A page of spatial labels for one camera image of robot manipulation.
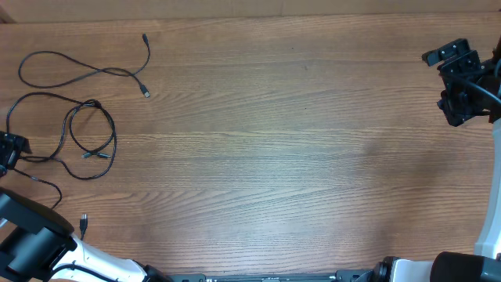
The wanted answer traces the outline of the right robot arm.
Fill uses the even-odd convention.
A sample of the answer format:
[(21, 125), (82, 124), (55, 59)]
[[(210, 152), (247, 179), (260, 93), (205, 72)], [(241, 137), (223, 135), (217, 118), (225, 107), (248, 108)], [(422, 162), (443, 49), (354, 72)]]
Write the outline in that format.
[(480, 61), (465, 38), (422, 55), (437, 66), (445, 89), (438, 107), (454, 127), (486, 116), (492, 124), (495, 156), (488, 210), (471, 255), (443, 251), (434, 261), (386, 257), (371, 270), (338, 270), (332, 281), (499, 281), (500, 280), (500, 48)]

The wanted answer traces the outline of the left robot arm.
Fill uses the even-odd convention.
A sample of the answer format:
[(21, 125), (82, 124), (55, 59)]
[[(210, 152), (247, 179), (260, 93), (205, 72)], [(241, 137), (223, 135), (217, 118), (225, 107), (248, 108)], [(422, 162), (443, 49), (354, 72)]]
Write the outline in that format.
[(52, 208), (1, 188), (1, 224), (16, 228), (1, 242), (1, 277), (11, 281), (169, 281), (149, 265), (116, 258), (74, 235)]

